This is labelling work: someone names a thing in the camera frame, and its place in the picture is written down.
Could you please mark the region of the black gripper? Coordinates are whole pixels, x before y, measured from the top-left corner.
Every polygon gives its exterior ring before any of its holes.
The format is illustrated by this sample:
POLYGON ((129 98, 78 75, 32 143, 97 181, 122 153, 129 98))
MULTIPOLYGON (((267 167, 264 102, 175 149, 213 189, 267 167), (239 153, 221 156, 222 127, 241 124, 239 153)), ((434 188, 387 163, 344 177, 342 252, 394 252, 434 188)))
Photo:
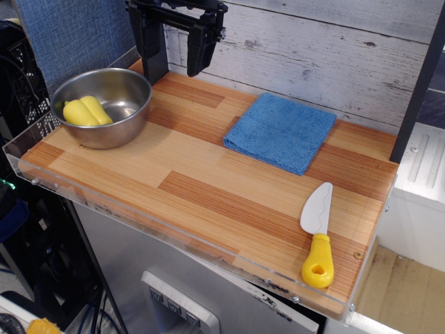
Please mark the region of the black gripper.
POLYGON ((188 33, 188 76, 194 77, 209 67, 216 43, 226 34, 223 21, 228 7, 222 1, 158 1, 160 6, 151 10, 132 2, 126 2, 126 10, 136 49, 143 59, 160 52, 162 23, 188 33))

